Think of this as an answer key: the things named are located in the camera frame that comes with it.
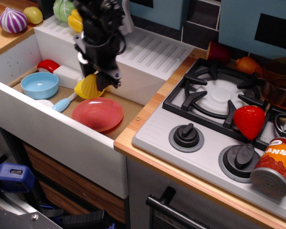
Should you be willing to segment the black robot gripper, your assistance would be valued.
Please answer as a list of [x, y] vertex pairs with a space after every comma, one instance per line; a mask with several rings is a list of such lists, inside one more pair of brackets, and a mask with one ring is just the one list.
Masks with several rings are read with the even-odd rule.
[[117, 52], [114, 43], [109, 38], [105, 43], [94, 45], [88, 42], [83, 32], [74, 35], [74, 48], [78, 51], [77, 59], [84, 77], [94, 74], [96, 71], [96, 85], [98, 91], [106, 87], [121, 86], [121, 72], [116, 62]]

